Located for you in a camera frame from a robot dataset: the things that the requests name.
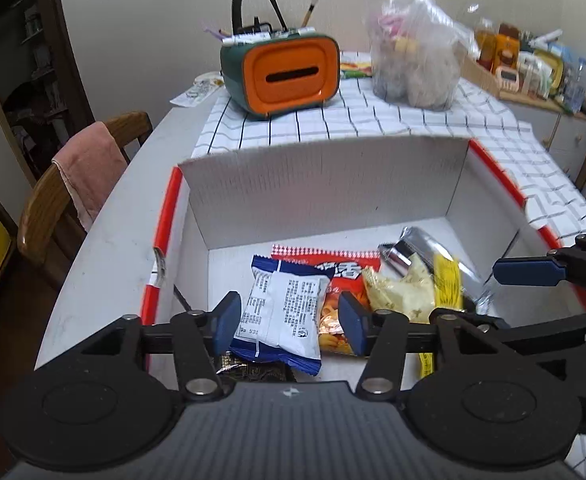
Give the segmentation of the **silver foil snack packet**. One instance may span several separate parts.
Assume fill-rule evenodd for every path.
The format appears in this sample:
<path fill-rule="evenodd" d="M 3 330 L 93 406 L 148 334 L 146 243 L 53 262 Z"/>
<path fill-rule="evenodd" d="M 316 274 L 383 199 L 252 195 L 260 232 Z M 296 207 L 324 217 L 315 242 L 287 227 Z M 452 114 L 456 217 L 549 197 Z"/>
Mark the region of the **silver foil snack packet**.
<path fill-rule="evenodd" d="M 405 226 L 397 242 L 380 244 L 381 260 L 400 276 L 406 276 L 410 257 L 417 255 L 430 272 L 434 271 L 436 256 L 453 260 L 453 254 L 433 236 L 417 226 Z M 492 295 L 480 277 L 463 261 L 458 263 L 461 273 L 463 310 L 476 314 L 487 314 Z"/>

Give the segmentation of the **pale yellow snack packet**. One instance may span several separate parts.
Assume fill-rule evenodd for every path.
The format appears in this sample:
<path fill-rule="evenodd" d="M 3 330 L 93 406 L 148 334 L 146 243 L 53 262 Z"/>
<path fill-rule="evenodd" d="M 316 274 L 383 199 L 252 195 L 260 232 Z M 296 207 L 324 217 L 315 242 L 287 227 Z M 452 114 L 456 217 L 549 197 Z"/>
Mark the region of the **pale yellow snack packet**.
<path fill-rule="evenodd" d="M 409 257 L 408 273 L 401 280 L 386 278 L 368 266 L 361 276 L 373 311 L 402 313 L 413 323 L 427 323 L 435 308 L 432 275 L 417 254 Z"/>

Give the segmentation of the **red chip bag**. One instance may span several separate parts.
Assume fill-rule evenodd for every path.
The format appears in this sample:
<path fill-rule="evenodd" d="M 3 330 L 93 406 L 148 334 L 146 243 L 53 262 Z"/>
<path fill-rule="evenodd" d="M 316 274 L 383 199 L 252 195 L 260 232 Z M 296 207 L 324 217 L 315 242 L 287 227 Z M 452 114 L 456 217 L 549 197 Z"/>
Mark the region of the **red chip bag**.
<path fill-rule="evenodd" d="M 342 292 L 350 292 L 365 309 L 370 310 L 370 302 L 361 274 L 366 268 L 380 270 L 379 252 L 377 250 L 326 250 L 273 245 L 270 255 L 274 259 L 334 271 L 319 314 L 319 346 L 322 352 L 352 356 L 353 350 L 340 326 L 339 299 Z"/>

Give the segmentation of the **blue white snack packet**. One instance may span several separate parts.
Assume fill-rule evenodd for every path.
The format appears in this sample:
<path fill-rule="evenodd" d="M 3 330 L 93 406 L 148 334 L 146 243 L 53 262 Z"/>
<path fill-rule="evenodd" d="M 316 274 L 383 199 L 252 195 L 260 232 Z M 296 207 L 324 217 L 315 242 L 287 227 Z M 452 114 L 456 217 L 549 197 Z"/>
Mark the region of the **blue white snack packet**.
<path fill-rule="evenodd" d="M 332 269 L 256 255 L 230 351 L 255 363 L 283 363 L 315 376 L 321 369 L 319 315 Z"/>

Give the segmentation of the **red cardboard box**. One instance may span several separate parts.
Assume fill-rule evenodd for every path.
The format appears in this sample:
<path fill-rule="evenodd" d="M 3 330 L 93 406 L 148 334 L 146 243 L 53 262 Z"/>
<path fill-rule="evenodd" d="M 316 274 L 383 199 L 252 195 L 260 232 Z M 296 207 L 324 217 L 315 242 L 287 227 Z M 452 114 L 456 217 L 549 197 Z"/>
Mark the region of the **red cardboard box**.
<path fill-rule="evenodd" d="M 585 312 L 586 291 L 574 285 L 491 278 L 503 256 L 561 245 L 534 208 L 473 139 L 366 136 L 191 158 L 169 179 L 141 318 L 164 323 L 182 304 L 208 311 L 228 292 L 246 295 L 252 258 L 273 245 L 372 250 L 407 226 L 474 271 L 490 290 L 490 312 L 514 326 Z"/>

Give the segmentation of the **white sideboard cabinet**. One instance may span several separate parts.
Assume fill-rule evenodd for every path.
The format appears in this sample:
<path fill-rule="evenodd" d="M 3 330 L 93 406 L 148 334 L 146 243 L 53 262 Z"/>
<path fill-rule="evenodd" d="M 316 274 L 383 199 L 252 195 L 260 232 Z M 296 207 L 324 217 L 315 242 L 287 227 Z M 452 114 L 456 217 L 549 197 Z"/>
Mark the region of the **white sideboard cabinet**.
<path fill-rule="evenodd" d="M 536 139 L 573 181 L 586 159 L 586 115 L 570 115 L 551 100 L 502 90 L 496 77 L 471 58 L 461 76 L 506 104 L 518 120 L 532 125 Z"/>

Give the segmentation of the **plastic water bottle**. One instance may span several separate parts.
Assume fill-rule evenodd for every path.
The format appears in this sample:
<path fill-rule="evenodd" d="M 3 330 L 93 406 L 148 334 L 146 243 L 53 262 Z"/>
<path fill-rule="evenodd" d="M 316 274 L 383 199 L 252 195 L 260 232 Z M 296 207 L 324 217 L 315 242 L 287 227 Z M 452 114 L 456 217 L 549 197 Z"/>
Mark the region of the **plastic water bottle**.
<path fill-rule="evenodd" d="M 577 114 L 586 98 L 586 58 L 578 58 L 565 67 L 563 105 L 570 114 Z"/>

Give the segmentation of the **left wooden chair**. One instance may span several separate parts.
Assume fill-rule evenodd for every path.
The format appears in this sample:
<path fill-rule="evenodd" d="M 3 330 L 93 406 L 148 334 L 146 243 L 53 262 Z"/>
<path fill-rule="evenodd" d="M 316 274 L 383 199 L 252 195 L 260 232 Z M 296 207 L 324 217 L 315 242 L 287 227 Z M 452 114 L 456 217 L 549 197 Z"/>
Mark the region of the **left wooden chair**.
<path fill-rule="evenodd" d="M 144 143 L 153 131 L 150 117 L 141 110 L 103 122 L 123 154 L 135 141 Z M 86 237 L 61 174 L 51 162 L 38 179 L 20 217 L 18 248 L 53 290 L 61 289 L 80 245 Z"/>

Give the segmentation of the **white kitchen timer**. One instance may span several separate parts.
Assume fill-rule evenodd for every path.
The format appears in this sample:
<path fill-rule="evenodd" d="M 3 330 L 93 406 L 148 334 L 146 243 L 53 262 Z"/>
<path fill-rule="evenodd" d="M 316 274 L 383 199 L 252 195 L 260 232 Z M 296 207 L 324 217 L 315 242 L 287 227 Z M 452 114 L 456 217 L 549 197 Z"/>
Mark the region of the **white kitchen timer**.
<path fill-rule="evenodd" d="M 494 71 L 494 76 L 501 91 L 511 93 L 520 91 L 520 74 L 516 68 L 500 65 Z"/>

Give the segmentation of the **pink towel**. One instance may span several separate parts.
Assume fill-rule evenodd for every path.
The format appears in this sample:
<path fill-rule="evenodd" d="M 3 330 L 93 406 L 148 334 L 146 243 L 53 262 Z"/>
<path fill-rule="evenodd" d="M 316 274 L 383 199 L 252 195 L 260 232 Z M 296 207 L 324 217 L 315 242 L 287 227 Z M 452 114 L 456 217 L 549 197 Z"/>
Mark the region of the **pink towel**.
<path fill-rule="evenodd" d="M 77 212 L 88 232 L 127 164 L 103 122 L 80 130 L 54 155 L 52 163 L 61 174 Z"/>

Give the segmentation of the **wooden tray with jars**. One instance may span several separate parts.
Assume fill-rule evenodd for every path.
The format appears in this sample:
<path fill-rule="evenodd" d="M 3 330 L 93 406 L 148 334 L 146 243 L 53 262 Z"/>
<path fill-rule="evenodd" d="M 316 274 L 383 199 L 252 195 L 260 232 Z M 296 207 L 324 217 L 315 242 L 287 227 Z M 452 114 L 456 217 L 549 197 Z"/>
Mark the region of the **wooden tray with jars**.
<path fill-rule="evenodd" d="M 520 31 L 517 27 L 501 23 L 496 26 L 488 18 L 481 18 L 475 26 L 475 39 L 480 55 L 477 63 L 492 76 L 500 65 L 517 69 L 520 54 Z"/>

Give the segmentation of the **white grid tablecloth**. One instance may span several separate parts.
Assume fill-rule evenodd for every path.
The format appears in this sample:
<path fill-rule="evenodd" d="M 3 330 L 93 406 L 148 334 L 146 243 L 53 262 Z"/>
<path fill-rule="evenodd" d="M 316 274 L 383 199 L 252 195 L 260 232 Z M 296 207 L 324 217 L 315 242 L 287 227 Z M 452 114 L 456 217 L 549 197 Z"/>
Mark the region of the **white grid tablecloth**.
<path fill-rule="evenodd" d="M 346 79 L 324 106 L 265 120 L 250 117 L 220 92 L 206 113 L 190 159 L 366 136 L 476 140 L 512 174 L 524 195 L 535 200 L 535 214 L 549 222 L 561 245 L 586 233 L 584 196 L 536 139 L 532 126 L 468 81 L 458 84 L 452 107 L 445 112 L 387 104 L 374 96 L 369 80 Z"/>

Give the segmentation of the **clear plastic bag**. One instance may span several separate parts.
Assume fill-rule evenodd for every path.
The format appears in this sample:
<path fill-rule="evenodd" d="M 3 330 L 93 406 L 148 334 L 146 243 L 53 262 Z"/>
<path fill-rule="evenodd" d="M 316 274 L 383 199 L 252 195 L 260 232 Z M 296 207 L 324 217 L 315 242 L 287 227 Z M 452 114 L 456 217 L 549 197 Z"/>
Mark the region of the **clear plastic bag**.
<path fill-rule="evenodd" d="M 435 0 L 385 0 L 367 29 L 373 92 L 389 103 L 447 110 L 464 62 L 479 57 L 474 32 Z"/>

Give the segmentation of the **orange green tissue box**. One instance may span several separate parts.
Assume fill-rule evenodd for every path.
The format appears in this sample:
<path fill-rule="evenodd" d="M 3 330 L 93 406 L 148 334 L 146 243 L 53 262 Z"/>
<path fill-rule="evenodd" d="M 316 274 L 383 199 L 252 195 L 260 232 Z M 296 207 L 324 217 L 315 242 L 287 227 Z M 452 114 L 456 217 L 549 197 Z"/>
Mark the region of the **orange green tissue box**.
<path fill-rule="evenodd" d="M 319 106 L 339 90 L 339 46 L 310 29 L 233 36 L 219 57 L 231 100 L 255 117 Z"/>

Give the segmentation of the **dark wooden bookshelf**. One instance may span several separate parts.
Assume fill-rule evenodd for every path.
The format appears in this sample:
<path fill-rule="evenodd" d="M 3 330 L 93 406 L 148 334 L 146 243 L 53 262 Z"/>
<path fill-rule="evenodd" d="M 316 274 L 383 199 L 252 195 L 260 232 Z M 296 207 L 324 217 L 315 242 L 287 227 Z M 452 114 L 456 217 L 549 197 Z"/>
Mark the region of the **dark wooden bookshelf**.
<path fill-rule="evenodd" d="M 35 180 L 94 121 L 62 0 L 0 0 L 0 109 Z"/>

